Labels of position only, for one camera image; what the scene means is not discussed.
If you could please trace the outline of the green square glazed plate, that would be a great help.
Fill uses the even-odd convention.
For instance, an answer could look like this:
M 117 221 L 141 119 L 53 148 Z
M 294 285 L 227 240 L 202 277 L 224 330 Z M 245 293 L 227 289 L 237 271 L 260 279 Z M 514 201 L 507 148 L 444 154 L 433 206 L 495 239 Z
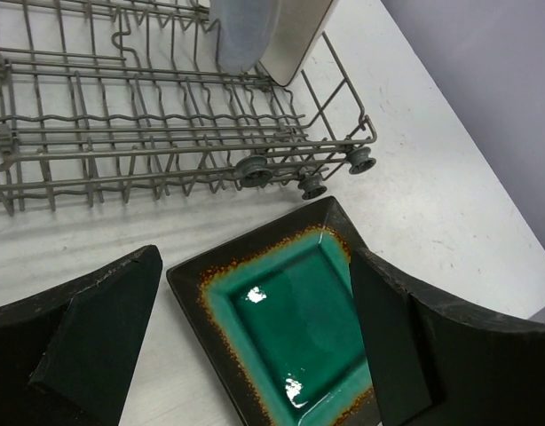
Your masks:
M 328 196 L 168 270 L 242 424 L 380 423 L 349 272 L 363 244 Z

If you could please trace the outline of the white rectangular plate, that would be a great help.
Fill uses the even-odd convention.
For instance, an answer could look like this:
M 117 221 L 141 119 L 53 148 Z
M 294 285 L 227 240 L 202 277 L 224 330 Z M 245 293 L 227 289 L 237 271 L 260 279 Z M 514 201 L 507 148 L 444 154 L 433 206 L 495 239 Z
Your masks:
M 337 0 L 280 2 L 276 28 L 260 59 L 264 71 L 279 86 L 290 85 L 302 70 L 337 4 Z

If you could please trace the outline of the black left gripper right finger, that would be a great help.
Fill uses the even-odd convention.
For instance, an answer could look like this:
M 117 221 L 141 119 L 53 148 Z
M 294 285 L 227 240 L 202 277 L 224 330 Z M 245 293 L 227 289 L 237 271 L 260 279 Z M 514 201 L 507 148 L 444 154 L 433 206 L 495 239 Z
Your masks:
M 545 324 L 408 275 L 366 248 L 353 301 L 385 425 L 545 425 Z

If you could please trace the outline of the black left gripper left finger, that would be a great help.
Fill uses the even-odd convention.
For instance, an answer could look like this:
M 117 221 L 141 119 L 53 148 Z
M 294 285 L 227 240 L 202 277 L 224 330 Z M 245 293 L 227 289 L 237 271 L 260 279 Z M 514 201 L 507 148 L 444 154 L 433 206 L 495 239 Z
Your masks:
M 118 424 L 161 275 L 147 245 L 0 306 L 0 425 Z

